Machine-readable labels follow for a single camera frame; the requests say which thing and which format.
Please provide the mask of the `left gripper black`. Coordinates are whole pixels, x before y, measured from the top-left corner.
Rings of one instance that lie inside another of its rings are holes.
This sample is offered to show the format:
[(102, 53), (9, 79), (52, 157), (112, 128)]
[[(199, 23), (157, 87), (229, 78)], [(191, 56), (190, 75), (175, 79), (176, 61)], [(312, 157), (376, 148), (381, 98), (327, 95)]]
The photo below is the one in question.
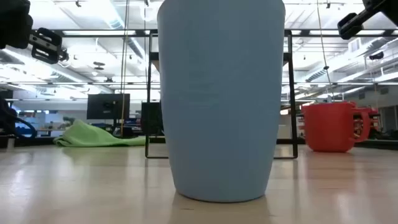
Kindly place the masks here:
[(7, 45), (25, 49), (32, 44), (33, 58), (48, 64), (58, 63), (62, 38), (51, 30), (32, 30), (29, 0), (0, 0), (0, 49)]

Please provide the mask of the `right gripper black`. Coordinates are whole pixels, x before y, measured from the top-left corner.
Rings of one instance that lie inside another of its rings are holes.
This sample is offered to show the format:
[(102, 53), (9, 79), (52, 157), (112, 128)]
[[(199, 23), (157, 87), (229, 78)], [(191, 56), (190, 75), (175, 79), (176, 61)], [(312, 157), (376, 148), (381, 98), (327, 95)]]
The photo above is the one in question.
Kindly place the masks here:
[(377, 13), (387, 18), (398, 18), (398, 0), (362, 0), (364, 9), (359, 13), (349, 13), (337, 24), (340, 37), (349, 40), (363, 29), (363, 24)]

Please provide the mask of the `red mug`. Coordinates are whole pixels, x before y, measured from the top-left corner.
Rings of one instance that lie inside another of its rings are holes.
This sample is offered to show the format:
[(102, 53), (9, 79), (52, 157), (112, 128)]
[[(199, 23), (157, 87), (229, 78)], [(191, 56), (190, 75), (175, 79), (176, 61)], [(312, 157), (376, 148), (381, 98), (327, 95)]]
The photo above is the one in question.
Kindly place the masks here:
[(314, 152), (348, 152), (371, 129), (369, 109), (347, 101), (304, 106), (302, 114), (305, 142)]

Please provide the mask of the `blue plastic cup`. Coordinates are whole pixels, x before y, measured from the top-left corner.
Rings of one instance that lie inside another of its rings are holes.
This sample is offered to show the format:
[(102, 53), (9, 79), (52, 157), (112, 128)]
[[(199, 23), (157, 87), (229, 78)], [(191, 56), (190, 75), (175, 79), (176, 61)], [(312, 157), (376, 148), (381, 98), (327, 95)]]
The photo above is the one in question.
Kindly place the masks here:
[(207, 202), (265, 194), (280, 118), (283, 0), (164, 0), (160, 102), (176, 191)]

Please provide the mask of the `black computer monitor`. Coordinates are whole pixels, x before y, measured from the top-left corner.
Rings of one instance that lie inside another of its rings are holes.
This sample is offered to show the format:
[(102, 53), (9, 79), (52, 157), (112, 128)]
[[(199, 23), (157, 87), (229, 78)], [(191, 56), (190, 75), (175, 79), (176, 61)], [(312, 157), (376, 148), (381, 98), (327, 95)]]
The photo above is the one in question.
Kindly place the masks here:
[(87, 119), (128, 119), (130, 94), (88, 95)]

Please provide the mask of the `rack with red bins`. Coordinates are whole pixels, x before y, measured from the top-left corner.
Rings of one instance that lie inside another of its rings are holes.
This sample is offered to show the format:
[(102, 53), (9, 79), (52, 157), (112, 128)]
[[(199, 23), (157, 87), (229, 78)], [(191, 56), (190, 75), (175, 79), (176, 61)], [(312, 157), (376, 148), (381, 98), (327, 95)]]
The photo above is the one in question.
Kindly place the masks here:
[[(360, 109), (364, 109), (370, 119), (370, 130), (368, 139), (380, 139), (381, 138), (381, 127), (380, 120), (381, 117), (377, 108), (373, 108), (372, 106), (359, 107)], [(361, 118), (359, 113), (355, 113), (353, 116), (354, 119), (354, 138), (357, 139), (360, 137), (363, 132), (363, 119)]]

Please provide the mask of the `green cloth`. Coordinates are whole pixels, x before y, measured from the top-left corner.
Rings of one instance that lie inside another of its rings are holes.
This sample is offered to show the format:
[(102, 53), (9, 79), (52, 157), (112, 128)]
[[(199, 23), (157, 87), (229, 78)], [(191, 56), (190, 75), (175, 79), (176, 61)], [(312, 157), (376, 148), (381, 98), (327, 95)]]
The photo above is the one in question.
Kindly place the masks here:
[(53, 143), (63, 147), (144, 146), (146, 137), (117, 138), (99, 127), (78, 119), (61, 136), (56, 137)]

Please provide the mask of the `cardboard box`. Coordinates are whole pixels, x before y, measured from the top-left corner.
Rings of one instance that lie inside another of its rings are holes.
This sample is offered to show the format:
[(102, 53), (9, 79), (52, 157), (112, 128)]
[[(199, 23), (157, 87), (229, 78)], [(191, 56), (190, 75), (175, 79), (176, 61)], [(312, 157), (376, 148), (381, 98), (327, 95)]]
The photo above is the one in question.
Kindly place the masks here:
[(280, 124), (277, 132), (278, 139), (291, 139), (292, 129), (290, 125)]

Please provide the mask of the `black partition panel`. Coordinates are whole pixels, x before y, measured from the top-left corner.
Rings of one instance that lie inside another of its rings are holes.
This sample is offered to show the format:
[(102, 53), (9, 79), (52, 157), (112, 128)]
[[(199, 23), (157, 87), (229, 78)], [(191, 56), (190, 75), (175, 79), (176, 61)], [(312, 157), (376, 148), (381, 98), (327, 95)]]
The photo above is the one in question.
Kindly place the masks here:
[(163, 135), (164, 127), (160, 102), (145, 102), (141, 104), (141, 129), (147, 135)]

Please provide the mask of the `black overhead frame beam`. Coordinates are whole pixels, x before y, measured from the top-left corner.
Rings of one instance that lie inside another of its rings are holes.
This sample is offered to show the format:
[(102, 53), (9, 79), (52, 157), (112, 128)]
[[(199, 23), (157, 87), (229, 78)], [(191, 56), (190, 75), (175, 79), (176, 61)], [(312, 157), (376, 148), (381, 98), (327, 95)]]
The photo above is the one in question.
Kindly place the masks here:
[[(55, 29), (56, 34), (70, 38), (89, 37), (149, 37), (158, 36), (157, 29)], [(339, 37), (336, 29), (286, 29), (285, 36), (292, 37)], [(398, 37), (398, 29), (365, 29), (359, 31), (353, 37)]]

